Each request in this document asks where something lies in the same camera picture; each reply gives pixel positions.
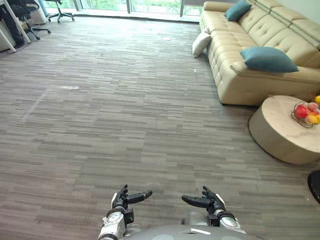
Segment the yellow fruit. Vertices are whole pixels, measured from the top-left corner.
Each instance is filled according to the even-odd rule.
[[[318,118],[315,115],[309,114],[308,116],[305,117],[304,119],[306,122],[309,122],[311,124],[317,124],[318,123]]]
[[[317,103],[317,104],[320,104],[320,95],[316,96],[314,98],[314,101]]]

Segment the throw pillow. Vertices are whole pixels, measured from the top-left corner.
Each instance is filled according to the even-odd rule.
[[[240,0],[225,12],[225,17],[228,21],[238,21],[250,8],[246,0]]]
[[[251,69],[292,73],[299,71],[296,64],[281,50],[268,46],[253,46],[241,51],[244,63]]]
[[[192,44],[192,55],[194,58],[198,57],[211,41],[209,35],[209,28],[204,29]]]

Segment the marble tabletop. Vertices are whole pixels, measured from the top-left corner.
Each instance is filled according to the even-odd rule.
[[[282,137],[306,150],[320,153],[320,124],[306,128],[292,117],[295,104],[300,99],[292,96],[272,96],[262,104],[262,114],[268,124]]]

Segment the glass window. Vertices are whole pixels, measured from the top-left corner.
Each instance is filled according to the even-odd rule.
[[[181,0],[131,0],[132,11],[180,14]]]
[[[81,0],[84,9],[127,11],[126,0]]]
[[[190,15],[190,16],[200,16],[202,13],[202,6],[187,6],[184,5],[183,8],[183,15]]]
[[[59,5],[59,8],[61,9],[75,9],[76,6],[75,6],[75,3],[74,3],[74,0],[61,0],[62,4]],[[57,8],[57,5],[54,1],[43,1],[43,4],[44,4],[44,7],[45,8]]]

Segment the office chair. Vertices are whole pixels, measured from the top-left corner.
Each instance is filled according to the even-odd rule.
[[[62,1],[61,0],[45,0],[45,1],[48,1],[48,2],[55,2],[56,4],[56,7],[58,8],[58,11],[59,13],[55,13],[55,14],[52,14],[52,15],[49,15],[48,17],[48,21],[51,22],[51,18],[54,18],[54,17],[57,17],[58,16],[58,24],[60,23],[60,18],[62,18],[63,16],[65,17],[69,17],[72,19],[72,21],[74,21],[74,15],[73,14],[68,14],[68,13],[64,13],[64,12],[61,12],[60,8],[59,8],[59,5],[58,4],[62,4]]]
[[[32,33],[37,40],[40,40],[35,33],[35,31],[47,31],[48,34],[51,31],[48,28],[39,28],[30,26],[27,21],[27,16],[30,15],[31,12],[34,12],[39,9],[39,5],[34,0],[9,0],[8,1],[14,14],[21,20],[24,21],[27,25],[27,29],[24,30],[26,33]]]

